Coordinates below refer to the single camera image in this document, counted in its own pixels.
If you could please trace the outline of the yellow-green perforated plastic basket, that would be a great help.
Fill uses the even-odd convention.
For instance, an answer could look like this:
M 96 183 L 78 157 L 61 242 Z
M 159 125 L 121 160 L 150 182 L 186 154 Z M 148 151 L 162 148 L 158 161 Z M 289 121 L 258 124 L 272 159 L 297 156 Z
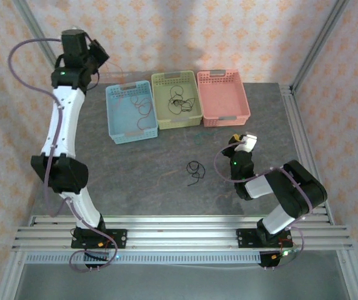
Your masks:
M 203 109 L 193 71 L 154 73 L 151 87 L 160 130 L 200 125 Z

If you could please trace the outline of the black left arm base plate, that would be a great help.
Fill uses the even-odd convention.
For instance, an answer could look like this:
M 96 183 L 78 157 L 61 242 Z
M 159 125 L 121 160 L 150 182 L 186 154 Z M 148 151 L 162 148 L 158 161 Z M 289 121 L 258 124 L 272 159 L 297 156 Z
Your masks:
M 104 234 L 115 241 L 118 249 L 126 248 L 126 229 L 106 229 Z M 71 235 L 71 247 L 73 249 L 114 249 L 110 239 L 90 229 L 75 228 L 71 231 Z

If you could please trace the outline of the aluminium frame post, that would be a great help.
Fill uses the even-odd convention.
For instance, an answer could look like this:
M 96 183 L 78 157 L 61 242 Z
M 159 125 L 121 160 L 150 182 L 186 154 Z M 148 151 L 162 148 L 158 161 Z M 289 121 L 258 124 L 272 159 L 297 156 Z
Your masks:
M 301 64 L 301 67 L 298 70 L 293 83 L 289 86 L 292 94 L 296 94 L 300 90 L 302 83 L 304 82 L 315 60 L 320 54 L 320 51 L 328 41 L 331 32 L 334 30 L 337 22 L 341 18 L 342 13 L 347 7 L 349 1 L 350 0 L 335 1 L 334 6 L 332 7 L 323 26 L 321 27 L 321 30 L 319 31 L 317 37 L 312 43 L 312 46 L 308 51 L 305 60 L 303 60 L 303 63 Z
M 59 38 L 53 38 L 53 37 L 46 37 L 38 24 L 36 18 L 34 17 L 28 3 L 26 0 L 12 0 L 15 7 L 19 11 L 21 17 L 23 18 L 25 24 L 29 28 L 31 34 L 33 35 L 32 39 L 27 39 L 25 41 L 19 42 L 16 44 L 9 52 L 9 56 L 7 59 L 7 65 L 11 72 L 11 74 L 14 76 L 14 78 L 19 81 L 23 86 L 27 87 L 28 89 L 31 89 L 33 91 L 37 91 L 40 93 L 48 94 L 51 97 L 53 97 L 53 94 L 50 94 L 45 89 L 42 89 L 37 86 L 30 85 L 28 82 L 23 81 L 16 71 L 14 70 L 14 67 L 12 65 L 12 59 L 15 54 L 15 52 L 22 46 L 30 43 L 39 43 L 39 47 L 43 54 L 45 55 L 45 58 L 49 64 L 54 65 L 54 63 L 57 63 L 57 57 L 55 56 L 53 50 L 49 46 L 49 42 L 61 42 Z

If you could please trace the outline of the pink perforated plastic basket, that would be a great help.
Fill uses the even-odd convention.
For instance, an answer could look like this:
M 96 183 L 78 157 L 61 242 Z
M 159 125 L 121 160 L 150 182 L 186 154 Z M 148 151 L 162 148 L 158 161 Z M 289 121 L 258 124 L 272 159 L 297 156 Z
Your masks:
M 245 125 L 251 111 L 238 70 L 199 71 L 197 84 L 205 127 Z

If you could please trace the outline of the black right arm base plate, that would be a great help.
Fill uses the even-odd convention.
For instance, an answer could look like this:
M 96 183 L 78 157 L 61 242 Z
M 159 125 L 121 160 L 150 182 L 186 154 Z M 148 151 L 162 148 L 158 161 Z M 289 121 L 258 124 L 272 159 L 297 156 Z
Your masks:
M 260 228 L 237 229 L 239 248 L 291 248 L 293 246 L 290 231 L 282 230 L 276 234 Z

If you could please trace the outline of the aluminium side rail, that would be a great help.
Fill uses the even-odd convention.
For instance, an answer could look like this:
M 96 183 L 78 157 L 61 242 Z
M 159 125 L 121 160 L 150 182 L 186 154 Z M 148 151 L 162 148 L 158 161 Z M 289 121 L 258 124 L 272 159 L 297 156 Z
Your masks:
M 296 102 L 295 95 L 292 94 L 291 87 L 285 84 L 279 85 L 282 103 L 286 111 L 288 127 L 291 132 L 293 147 L 290 154 L 285 154 L 282 162 L 298 160 L 316 179 L 323 183 L 316 163 L 312 155 L 312 149 L 307 137 L 306 127 L 302 122 L 301 113 Z

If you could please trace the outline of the blue perforated plastic basket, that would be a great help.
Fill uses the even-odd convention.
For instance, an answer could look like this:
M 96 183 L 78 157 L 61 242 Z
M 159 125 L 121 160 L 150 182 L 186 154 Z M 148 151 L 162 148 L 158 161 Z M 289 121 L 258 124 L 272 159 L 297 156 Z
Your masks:
M 109 136 L 115 144 L 157 137 L 158 123 L 149 81 L 108 86 L 106 109 Z

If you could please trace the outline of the aluminium mounting rail beam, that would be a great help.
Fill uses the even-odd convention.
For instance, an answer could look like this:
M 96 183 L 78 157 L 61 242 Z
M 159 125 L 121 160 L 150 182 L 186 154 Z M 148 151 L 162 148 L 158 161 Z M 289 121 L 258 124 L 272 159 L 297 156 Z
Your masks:
M 106 216 L 107 228 L 127 229 L 127 251 L 238 251 L 236 229 L 256 227 L 258 216 Z M 21 251 L 67 251 L 73 217 L 36 216 L 19 227 L 12 248 Z M 327 215 L 308 216 L 291 230 L 296 245 L 308 251 L 351 249 L 346 226 Z

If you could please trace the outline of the aluminium frame leg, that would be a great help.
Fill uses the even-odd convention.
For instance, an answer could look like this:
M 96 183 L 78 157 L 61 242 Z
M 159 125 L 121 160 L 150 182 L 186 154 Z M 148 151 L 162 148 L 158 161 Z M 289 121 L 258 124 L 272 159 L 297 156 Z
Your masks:
M 21 274 L 26 262 L 27 252 L 13 251 L 6 265 L 0 284 L 0 300 L 14 300 Z
M 350 300 L 358 300 L 358 261 L 352 249 L 337 250 L 337 257 Z

